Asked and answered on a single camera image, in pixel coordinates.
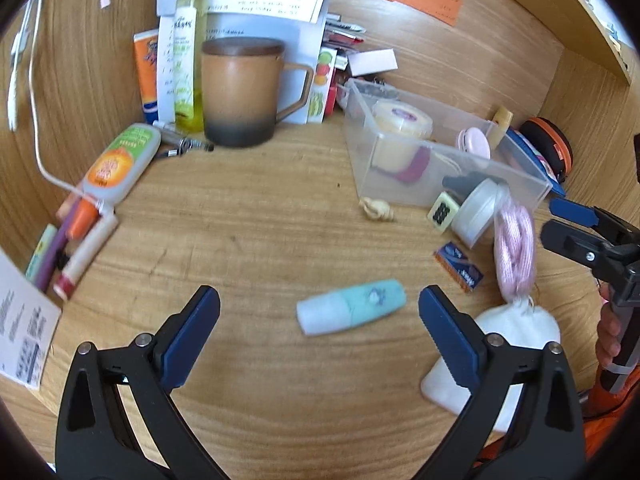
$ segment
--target finger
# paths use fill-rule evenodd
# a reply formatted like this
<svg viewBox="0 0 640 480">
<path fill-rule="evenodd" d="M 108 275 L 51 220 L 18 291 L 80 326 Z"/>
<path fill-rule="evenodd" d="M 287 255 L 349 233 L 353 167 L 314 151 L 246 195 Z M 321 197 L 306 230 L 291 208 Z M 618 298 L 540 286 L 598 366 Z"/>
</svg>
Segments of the finger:
<svg viewBox="0 0 640 480">
<path fill-rule="evenodd" d="M 618 340 L 614 336 L 604 330 L 602 322 L 598 323 L 598 341 L 604 351 L 611 357 L 615 357 L 620 353 L 620 343 L 618 343 Z"/>
<path fill-rule="evenodd" d="M 602 323 L 602 328 L 613 337 L 616 337 L 622 330 L 620 320 L 613 313 L 610 303 L 605 303 L 600 309 L 600 322 Z"/>
<path fill-rule="evenodd" d="M 603 367 L 607 367 L 613 362 L 613 358 L 605 352 L 599 341 L 596 342 L 596 357 Z"/>
<path fill-rule="evenodd" d="M 609 283 L 600 284 L 600 295 L 603 300 L 609 301 Z"/>
</svg>

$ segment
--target transparent storage bin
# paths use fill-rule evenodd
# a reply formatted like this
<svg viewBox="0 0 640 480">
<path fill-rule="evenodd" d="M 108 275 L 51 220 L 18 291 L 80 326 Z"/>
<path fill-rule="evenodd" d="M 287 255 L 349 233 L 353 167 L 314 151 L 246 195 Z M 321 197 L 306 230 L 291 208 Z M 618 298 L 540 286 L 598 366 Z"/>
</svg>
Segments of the transparent storage bin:
<svg viewBox="0 0 640 480">
<path fill-rule="evenodd" d="M 350 79 L 345 86 L 344 135 L 359 197 L 431 207 L 446 190 L 460 203 L 484 179 L 508 184 L 511 195 L 534 210 L 551 189 L 545 175 L 507 136 L 491 160 L 455 148 L 462 130 L 472 126 L 486 135 L 491 121 L 409 92 Z M 372 110 L 379 100 L 397 100 L 433 120 L 429 140 L 380 129 Z"/>
</svg>

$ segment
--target mug lid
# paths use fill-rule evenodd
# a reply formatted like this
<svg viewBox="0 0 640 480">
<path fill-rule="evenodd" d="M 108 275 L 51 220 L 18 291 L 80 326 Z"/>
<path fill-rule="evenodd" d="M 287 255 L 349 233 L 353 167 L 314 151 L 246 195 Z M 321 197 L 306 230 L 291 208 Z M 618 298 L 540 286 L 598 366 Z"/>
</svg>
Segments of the mug lid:
<svg viewBox="0 0 640 480">
<path fill-rule="evenodd" d="M 209 56 L 268 56 L 282 54 L 284 42 L 271 38 L 216 38 L 202 44 L 202 53 Z"/>
</svg>

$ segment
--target bundled pink rope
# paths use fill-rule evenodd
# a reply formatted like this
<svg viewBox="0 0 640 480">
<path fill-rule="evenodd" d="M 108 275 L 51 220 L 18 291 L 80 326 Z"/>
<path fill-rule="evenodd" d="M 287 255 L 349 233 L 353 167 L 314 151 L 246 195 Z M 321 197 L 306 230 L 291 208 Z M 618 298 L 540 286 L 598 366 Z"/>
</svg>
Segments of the bundled pink rope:
<svg viewBox="0 0 640 480">
<path fill-rule="evenodd" d="M 530 295 L 536 280 L 536 237 L 531 213 L 507 195 L 495 214 L 495 270 L 510 303 Z"/>
</svg>

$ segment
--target metal bolt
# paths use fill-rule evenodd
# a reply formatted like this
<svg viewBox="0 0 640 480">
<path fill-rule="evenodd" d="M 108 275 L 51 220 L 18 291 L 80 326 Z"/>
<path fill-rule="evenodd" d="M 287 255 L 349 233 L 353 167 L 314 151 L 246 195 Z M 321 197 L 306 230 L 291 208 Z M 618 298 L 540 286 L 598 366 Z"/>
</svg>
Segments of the metal bolt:
<svg viewBox="0 0 640 480">
<path fill-rule="evenodd" d="M 504 345 L 504 338 L 500 334 L 489 334 L 486 337 L 486 341 L 491 346 L 495 346 L 495 347 Z"/>
<path fill-rule="evenodd" d="M 87 355 L 91 351 L 91 343 L 85 341 L 84 343 L 80 343 L 78 346 L 78 353 L 80 355 Z"/>
<path fill-rule="evenodd" d="M 562 346 L 560 346 L 560 343 L 556 343 L 555 341 L 552 341 L 551 343 L 548 344 L 548 346 L 552 354 L 560 355 L 562 353 Z"/>
<path fill-rule="evenodd" d="M 139 334 L 136 337 L 136 346 L 139 346 L 140 348 L 144 348 L 145 346 L 149 346 L 149 343 L 151 343 L 151 340 L 153 339 L 153 336 L 151 334 Z"/>
</svg>

